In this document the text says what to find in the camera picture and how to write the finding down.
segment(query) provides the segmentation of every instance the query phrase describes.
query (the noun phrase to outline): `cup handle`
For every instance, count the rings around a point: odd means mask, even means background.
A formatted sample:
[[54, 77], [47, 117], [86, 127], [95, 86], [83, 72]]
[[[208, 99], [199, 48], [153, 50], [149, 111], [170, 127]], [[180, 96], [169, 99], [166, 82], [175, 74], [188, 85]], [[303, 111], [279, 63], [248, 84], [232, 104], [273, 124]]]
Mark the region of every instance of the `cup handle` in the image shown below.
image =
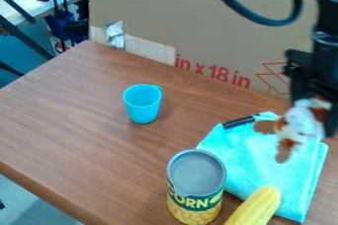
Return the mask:
[[162, 87], [159, 85], [152, 85], [153, 87], [157, 88], [160, 92], [162, 92]]

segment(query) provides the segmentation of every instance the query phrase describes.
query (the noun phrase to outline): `wooden table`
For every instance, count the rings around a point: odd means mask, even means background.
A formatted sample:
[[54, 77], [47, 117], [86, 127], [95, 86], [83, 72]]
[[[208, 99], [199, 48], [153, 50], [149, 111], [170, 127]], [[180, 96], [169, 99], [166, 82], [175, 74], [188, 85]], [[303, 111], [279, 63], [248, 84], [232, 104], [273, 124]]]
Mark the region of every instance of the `wooden table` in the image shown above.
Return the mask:
[[[163, 87], [159, 118], [131, 123], [122, 91]], [[180, 224], [166, 207], [166, 164], [218, 122], [286, 103], [86, 41], [0, 92], [0, 173], [91, 224]], [[338, 220], [338, 145], [331, 149], [307, 223]], [[223, 224], [241, 200], [226, 194]], [[274, 218], [270, 224], [295, 224]]]

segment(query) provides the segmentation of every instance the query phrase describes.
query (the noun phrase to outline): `black cable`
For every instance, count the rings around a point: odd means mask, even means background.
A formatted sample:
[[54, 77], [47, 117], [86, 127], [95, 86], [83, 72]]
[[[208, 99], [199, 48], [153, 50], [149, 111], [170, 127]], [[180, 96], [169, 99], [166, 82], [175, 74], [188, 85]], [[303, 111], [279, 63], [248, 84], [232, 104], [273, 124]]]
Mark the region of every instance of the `black cable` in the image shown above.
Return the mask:
[[245, 17], [246, 19], [265, 26], [284, 26], [290, 24], [296, 20], [299, 16], [301, 7], [302, 7], [302, 0], [294, 0], [294, 7], [290, 14], [290, 16], [284, 20], [272, 20], [269, 18], [262, 17], [251, 10], [247, 9], [243, 5], [241, 5], [236, 0], [221, 0], [230, 7], [233, 11], [237, 12], [239, 15]]

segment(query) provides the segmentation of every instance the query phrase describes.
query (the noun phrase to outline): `light blue towel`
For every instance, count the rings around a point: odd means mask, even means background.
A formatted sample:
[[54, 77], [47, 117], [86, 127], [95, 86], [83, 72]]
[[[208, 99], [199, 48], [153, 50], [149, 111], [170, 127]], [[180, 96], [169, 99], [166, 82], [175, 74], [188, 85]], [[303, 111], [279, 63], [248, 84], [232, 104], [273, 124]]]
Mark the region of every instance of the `light blue towel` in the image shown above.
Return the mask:
[[[254, 115], [256, 120], [275, 119], [272, 112]], [[254, 131], [253, 123], [224, 129], [218, 124], [198, 145], [214, 153], [225, 165], [225, 190], [246, 199], [257, 188], [275, 186], [282, 193], [277, 215], [304, 222], [307, 209], [323, 167], [328, 147], [320, 140], [309, 140], [289, 160], [275, 160], [278, 140], [275, 134]]]

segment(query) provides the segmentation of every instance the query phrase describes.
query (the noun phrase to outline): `yellow toy corn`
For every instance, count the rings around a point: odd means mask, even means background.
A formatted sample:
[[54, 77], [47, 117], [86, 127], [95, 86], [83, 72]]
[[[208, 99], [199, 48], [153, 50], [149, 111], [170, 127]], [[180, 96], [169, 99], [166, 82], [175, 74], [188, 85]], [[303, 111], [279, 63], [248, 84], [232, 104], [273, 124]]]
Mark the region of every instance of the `yellow toy corn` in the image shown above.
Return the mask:
[[246, 199], [224, 225], [266, 225], [281, 203], [281, 193], [274, 187], [262, 187]]

